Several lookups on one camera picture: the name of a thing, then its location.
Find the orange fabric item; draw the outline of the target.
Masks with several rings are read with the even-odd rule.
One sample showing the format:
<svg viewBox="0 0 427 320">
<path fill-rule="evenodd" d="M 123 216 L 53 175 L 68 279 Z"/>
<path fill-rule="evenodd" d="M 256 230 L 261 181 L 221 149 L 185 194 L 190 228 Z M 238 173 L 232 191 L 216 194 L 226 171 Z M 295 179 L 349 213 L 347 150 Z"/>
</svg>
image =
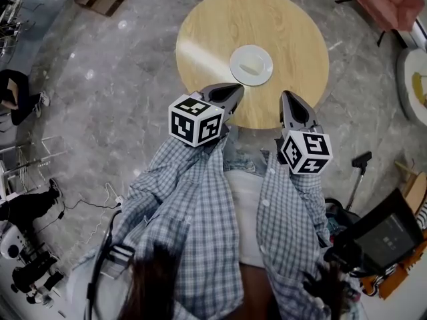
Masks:
<svg viewBox="0 0 427 320">
<path fill-rule="evenodd" d="M 387 299 L 409 276 L 409 272 L 413 266 L 419 262 L 420 255 L 413 255 L 401 263 L 391 267 L 385 275 L 373 275 L 360 279 L 362 292 L 369 296 L 379 296 L 379 298 Z"/>
</svg>

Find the round wooden table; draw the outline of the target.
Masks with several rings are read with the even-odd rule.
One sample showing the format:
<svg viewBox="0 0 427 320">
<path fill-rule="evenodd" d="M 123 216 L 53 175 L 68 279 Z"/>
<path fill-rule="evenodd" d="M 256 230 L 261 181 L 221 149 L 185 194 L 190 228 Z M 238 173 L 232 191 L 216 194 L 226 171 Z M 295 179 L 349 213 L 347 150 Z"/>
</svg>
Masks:
<svg viewBox="0 0 427 320">
<path fill-rule="evenodd" d="M 315 107 L 329 75 L 324 38 L 312 18 L 290 0 L 203 0 L 181 24 L 176 42 L 179 75 L 189 92 L 235 81 L 230 59 L 243 45 L 272 58 L 272 76 L 245 86 L 232 122 L 249 129 L 280 125 L 279 99 L 291 91 Z"/>
</svg>

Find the white round plate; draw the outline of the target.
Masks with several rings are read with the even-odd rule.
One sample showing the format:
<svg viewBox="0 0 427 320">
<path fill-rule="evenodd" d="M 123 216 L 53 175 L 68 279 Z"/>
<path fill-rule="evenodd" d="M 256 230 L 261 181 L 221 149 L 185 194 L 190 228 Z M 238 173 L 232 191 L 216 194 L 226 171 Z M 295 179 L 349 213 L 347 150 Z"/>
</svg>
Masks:
<svg viewBox="0 0 427 320">
<path fill-rule="evenodd" d="M 253 76 L 242 71 L 241 61 L 247 61 L 249 58 L 258 59 L 264 62 L 264 71 L 259 76 Z M 274 64 L 270 54 L 257 45 L 244 45 L 237 48 L 230 57 L 230 71 L 234 78 L 243 85 L 257 87 L 266 83 L 272 76 Z"/>
</svg>

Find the person's left forearm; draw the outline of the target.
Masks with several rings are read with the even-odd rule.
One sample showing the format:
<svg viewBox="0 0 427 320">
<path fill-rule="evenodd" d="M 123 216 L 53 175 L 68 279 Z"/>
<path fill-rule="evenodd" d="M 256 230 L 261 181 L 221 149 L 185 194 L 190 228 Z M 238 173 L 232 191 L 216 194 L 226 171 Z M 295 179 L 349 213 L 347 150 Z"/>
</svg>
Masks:
<svg viewBox="0 0 427 320">
<path fill-rule="evenodd" d="M 216 139 L 213 143 L 200 147 L 191 147 L 169 137 L 155 152 L 148 168 L 142 173 L 144 177 L 156 179 L 159 189 L 175 189 L 183 176 L 194 174 L 200 181 L 205 175 L 212 178 L 224 177 L 224 149 L 228 136 Z"/>
</svg>

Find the person's right forearm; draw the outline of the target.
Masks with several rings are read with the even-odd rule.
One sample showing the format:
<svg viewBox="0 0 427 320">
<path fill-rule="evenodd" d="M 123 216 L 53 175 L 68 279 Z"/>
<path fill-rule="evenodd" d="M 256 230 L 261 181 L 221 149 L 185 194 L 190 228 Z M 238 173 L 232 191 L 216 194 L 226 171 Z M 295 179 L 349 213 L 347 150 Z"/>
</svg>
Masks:
<svg viewBox="0 0 427 320">
<path fill-rule="evenodd" d="M 302 199 L 312 221 L 321 223 L 325 217 L 325 198 L 319 175 L 290 175 L 291 182 Z"/>
</svg>

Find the light wooden chair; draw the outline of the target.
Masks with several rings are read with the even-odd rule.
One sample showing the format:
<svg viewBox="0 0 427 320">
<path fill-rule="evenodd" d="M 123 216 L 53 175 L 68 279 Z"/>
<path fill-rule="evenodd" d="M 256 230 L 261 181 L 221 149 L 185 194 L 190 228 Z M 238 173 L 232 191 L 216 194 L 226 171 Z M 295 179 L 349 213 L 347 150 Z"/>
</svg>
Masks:
<svg viewBox="0 0 427 320">
<path fill-rule="evenodd" d="M 405 178 L 403 197 L 413 214 L 417 215 L 427 200 L 427 174 L 417 173 L 399 161 L 395 161 L 394 164 Z"/>
</svg>

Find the white long appliance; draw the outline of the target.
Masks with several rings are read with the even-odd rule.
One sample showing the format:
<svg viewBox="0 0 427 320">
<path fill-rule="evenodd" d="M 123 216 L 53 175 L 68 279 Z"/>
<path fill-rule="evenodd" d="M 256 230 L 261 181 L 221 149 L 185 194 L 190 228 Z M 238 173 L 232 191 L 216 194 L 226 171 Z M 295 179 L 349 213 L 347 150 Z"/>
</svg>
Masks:
<svg viewBox="0 0 427 320">
<path fill-rule="evenodd" d="M 411 31 L 397 31 L 396 38 L 403 48 L 420 48 L 427 52 L 427 27 L 417 17 Z"/>
</svg>

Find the black screen device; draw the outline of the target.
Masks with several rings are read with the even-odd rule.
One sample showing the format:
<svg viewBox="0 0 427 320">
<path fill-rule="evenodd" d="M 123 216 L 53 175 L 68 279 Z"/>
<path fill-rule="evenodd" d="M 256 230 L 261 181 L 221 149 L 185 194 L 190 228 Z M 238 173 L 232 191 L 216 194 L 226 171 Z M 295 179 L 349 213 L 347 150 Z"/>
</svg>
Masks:
<svg viewBox="0 0 427 320">
<path fill-rule="evenodd" d="M 416 218 L 399 189 L 365 216 L 331 207 L 326 212 L 332 246 L 324 261 L 337 262 L 355 277 L 383 275 L 424 241 Z"/>
</svg>

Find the pale food block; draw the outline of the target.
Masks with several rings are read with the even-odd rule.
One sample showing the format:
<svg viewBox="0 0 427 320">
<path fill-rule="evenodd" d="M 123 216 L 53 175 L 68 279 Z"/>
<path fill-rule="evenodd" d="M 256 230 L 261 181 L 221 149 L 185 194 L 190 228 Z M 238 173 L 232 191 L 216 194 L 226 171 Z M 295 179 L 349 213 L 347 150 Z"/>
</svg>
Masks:
<svg viewBox="0 0 427 320">
<path fill-rule="evenodd" d="M 262 60 L 249 58 L 247 61 L 240 62 L 240 68 L 247 74 L 259 76 L 264 71 L 264 62 Z"/>
</svg>

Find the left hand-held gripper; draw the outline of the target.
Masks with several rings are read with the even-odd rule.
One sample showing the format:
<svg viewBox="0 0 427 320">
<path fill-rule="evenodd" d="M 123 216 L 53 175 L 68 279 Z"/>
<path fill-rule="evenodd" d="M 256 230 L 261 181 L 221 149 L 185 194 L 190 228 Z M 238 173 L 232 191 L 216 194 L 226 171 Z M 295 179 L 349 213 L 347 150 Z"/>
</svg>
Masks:
<svg viewBox="0 0 427 320">
<path fill-rule="evenodd" d="M 216 83 L 182 95 L 168 107 L 169 135 L 191 147 L 223 138 L 226 121 L 244 96 L 240 83 Z"/>
</svg>

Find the person's legs in blue jeans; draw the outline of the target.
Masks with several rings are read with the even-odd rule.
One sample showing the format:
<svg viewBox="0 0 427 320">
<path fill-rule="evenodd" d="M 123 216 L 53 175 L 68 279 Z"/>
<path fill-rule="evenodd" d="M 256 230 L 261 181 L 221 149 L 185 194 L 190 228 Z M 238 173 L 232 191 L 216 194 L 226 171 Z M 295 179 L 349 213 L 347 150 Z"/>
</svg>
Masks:
<svg viewBox="0 0 427 320">
<path fill-rule="evenodd" d="M 243 171 L 260 177 L 266 175 L 269 152 L 262 149 L 243 148 L 238 141 L 239 130 L 231 126 L 223 151 L 224 171 Z"/>
</svg>

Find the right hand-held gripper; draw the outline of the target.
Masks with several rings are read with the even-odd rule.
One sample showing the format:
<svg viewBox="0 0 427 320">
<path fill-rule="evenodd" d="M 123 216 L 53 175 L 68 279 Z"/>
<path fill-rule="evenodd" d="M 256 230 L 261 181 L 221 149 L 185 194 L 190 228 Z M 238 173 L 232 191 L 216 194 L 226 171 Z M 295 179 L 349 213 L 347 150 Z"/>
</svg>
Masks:
<svg viewBox="0 0 427 320">
<path fill-rule="evenodd" d="M 285 90 L 280 97 L 281 137 L 277 157 L 294 175 L 319 175 L 333 159 L 330 137 L 317 124 L 312 107 L 299 95 Z"/>
</svg>

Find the white rounded machine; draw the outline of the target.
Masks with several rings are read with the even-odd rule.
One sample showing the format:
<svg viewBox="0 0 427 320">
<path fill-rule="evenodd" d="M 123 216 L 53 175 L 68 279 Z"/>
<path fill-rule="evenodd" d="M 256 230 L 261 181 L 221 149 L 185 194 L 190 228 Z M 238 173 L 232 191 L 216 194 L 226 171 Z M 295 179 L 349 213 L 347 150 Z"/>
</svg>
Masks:
<svg viewBox="0 0 427 320">
<path fill-rule="evenodd" d="M 0 239 L 0 255 L 5 259 L 17 259 L 26 247 L 26 240 L 20 230 L 11 226 Z"/>
</svg>

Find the striped grey device box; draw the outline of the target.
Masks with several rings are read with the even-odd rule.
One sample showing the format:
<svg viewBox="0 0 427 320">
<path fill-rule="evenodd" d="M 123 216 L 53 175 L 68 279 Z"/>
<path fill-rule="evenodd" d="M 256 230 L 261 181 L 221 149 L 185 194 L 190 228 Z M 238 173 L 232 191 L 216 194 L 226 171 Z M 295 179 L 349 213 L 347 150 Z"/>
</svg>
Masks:
<svg viewBox="0 0 427 320">
<path fill-rule="evenodd" d="M 111 279 L 117 279 L 129 267 L 134 253 L 135 250 L 131 247 L 112 246 L 106 257 L 103 274 Z"/>
</svg>

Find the person's torso in plaid shirt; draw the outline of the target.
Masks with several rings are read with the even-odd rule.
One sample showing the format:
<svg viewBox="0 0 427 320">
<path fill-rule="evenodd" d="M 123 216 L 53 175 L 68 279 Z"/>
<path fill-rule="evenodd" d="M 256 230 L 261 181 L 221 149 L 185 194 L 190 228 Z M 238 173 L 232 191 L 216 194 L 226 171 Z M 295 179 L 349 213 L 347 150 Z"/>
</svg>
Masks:
<svg viewBox="0 0 427 320">
<path fill-rule="evenodd" d="M 114 245 L 135 250 L 117 278 L 94 287 L 105 320 L 358 320 L 353 289 L 324 263 L 326 214 L 314 223 L 269 153 L 266 175 L 194 174 L 162 192 L 132 183 Z"/>
</svg>

